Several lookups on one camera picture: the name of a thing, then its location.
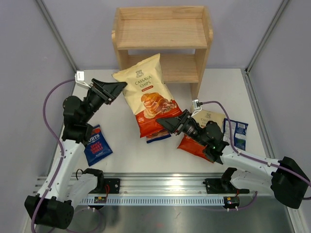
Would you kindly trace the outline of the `cassava chips bag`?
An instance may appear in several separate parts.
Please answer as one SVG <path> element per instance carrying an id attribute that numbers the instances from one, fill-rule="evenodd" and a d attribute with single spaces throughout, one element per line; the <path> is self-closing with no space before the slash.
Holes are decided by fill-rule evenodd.
<path id="1" fill-rule="evenodd" d="M 160 54 L 112 74 L 118 82 L 126 82 L 124 98 L 138 123 L 140 137 L 147 137 L 164 128 L 158 118 L 175 117 L 182 113 L 162 77 Z"/>
<path id="2" fill-rule="evenodd" d="M 221 128 L 222 131 L 225 115 L 212 111 L 201 110 L 199 113 L 195 114 L 193 118 L 200 125 L 201 128 L 204 128 L 208 121 L 214 121 L 217 123 L 217 125 Z M 203 153 L 203 149 L 205 147 L 198 144 L 189 136 L 184 135 L 177 148 L 186 151 L 194 156 L 198 156 L 209 162 L 212 162 Z"/>

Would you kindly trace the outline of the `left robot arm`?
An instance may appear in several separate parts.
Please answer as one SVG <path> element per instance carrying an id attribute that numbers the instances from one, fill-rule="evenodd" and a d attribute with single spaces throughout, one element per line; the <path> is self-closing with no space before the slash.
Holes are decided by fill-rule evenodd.
<path id="1" fill-rule="evenodd" d="M 90 192 L 104 190 L 104 173 L 98 169 L 83 171 L 72 187 L 69 181 L 91 138 L 90 119 L 103 104 L 110 105 L 126 86 L 127 82 L 92 79 L 83 99 L 71 95 L 63 101 L 64 130 L 62 136 L 53 135 L 60 147 L 59 157 L 37 194 L 28 196 L 24 203 L 31 218 L 32 232 L 37 225 L 66 229 L 82 199 Z"/>

